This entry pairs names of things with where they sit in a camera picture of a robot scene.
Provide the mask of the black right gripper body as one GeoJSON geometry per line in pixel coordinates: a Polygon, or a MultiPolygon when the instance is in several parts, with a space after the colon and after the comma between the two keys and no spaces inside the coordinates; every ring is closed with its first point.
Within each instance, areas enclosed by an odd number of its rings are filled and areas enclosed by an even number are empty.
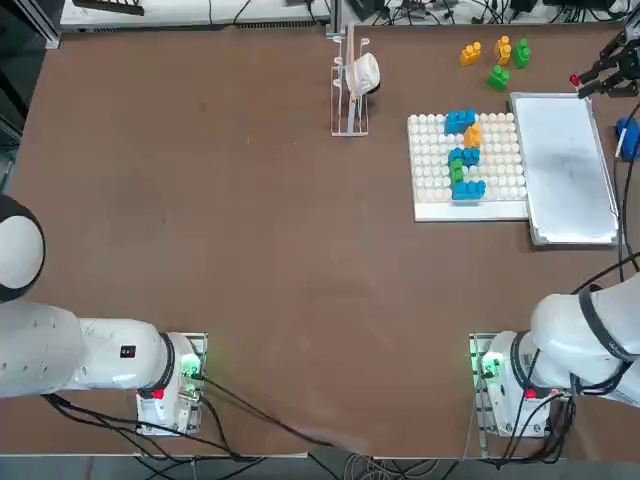
{"type": "Polygon", "coordinates": [[[607,94],[611,98],[639,95],[639,30],[625,29],[615,37],[610,56],[616,72],[607,79],[607,94]]]}

